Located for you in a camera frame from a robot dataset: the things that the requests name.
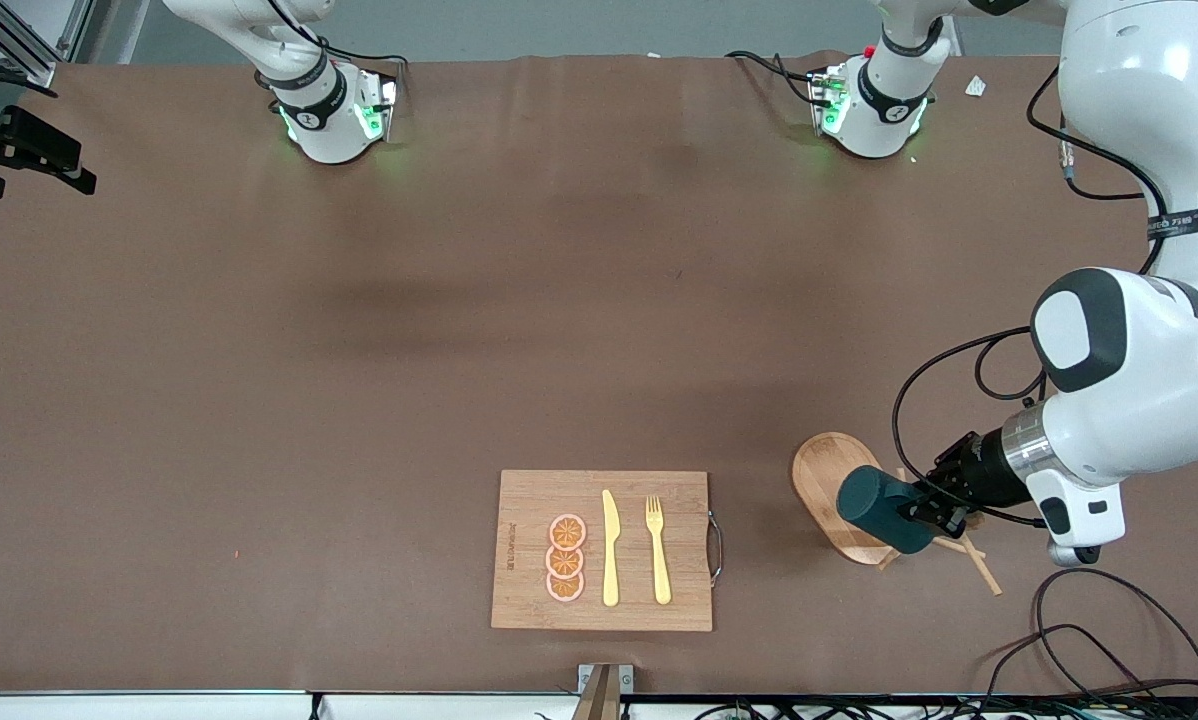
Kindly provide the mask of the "bamboo cutting board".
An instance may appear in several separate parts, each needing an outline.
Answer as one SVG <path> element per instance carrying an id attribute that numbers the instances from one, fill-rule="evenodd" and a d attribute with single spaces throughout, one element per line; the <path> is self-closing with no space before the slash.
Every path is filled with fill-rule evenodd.
<path id="1" fill-rule="evenodd" d="M 603 603 L 603 489 L 622 524 L 619 603 Z M 651 571 L 648 496 L 662 503 L 673 600 L 659 605 Z M 547 577 L 547 527 L 571 512 L 585 520 L 579 577 Z M 500 474 L 491 625 L 558 633 L 709 633 L 713 628 L 709 480 L 704 471 L 506 470 Z"/>

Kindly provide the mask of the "yellow plastic fork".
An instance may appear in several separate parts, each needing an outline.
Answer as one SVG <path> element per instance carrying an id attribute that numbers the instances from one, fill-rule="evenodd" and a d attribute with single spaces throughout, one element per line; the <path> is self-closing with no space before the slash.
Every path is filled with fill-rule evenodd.
<path id="1" fill-rule="evenodd" d="M 673 600 L 673 594 L 671 582 L 668 582 L 668 564 L 662 538 L 666 519 L 664 519 L 662 503 L 658 496 L 646 497 L 645 524 L 651 534 L 651 571 L 653 571 L 655 601 L 659 605 L 668 605 Z"/>

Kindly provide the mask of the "teal cup yellow inside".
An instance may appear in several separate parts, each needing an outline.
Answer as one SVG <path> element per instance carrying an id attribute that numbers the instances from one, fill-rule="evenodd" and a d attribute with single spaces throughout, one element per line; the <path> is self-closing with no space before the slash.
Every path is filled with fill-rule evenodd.
<path id="1" fill-rule="evenodd" d="M 922 492 L 875 466 L 859 466 L 846 474 L 837 488 L 837 514 L 852 527 L 863 530 L 900 553 L 919 553 L 928 547 L 936 532 L 916 520 L 915 502 Z"/>

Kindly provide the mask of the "wooden mug tree stand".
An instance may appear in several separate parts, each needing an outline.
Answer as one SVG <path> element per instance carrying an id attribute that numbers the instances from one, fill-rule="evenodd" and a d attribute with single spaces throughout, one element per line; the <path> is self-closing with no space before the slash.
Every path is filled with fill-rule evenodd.
<path id="1" fill-rule="evenodd" d="M 795 452 L 791 478 L 797 496 L 831 547 L 845 559 L 882 570 L 901 553 L 852 527 L 837 512 L 837 492 L 847 474 L 860 466 L 878 468 L 879 464 L 859 438 L 845 432 L 819 432 L 806 438 Z"/>

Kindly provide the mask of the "metal base bracket green light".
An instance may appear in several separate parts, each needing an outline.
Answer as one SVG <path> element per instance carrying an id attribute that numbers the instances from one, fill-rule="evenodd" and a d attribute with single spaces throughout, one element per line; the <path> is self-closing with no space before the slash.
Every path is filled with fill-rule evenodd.
<path id="1" fill-rule="evenodd" d="M 847 63 L 837 63 L 807 75 L 811 117 L 818 135 L 837 137 L 842 129 L 852 99 L 846 69 Z"/>
<path id="2" fill-rule="evenodd" d="M 394 75 L 385 75 L 375 69 L 358 69 L 355 115 L 367 141 L 385 141 L 389 137 L 397 95 L 398 81 Z"/>

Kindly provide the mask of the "yellow plastic knife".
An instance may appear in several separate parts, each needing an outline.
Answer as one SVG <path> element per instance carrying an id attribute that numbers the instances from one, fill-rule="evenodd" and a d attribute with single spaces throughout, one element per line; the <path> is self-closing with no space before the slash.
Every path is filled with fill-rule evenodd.
<path id="1" fill-rule="evenodd" d="M 603 515 L 604 515 L 604 574 L 603 574 L 603 603 L 605 607 L 616 607 L 619 603 L 619 574 L 616 556 L 617 541 L 621 536 L 622 524 L 619 510 L 611 489 L 603 489 Z"/>

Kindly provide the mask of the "aluminium frame profile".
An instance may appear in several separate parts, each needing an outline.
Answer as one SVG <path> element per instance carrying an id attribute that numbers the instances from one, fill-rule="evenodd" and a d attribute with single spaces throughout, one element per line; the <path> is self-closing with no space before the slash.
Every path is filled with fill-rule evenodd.
<path id="1" fill-rule="evenodd" d="M 79 55 L 97 0 L 0 0 L 0 69 L 46 86 Z"/>

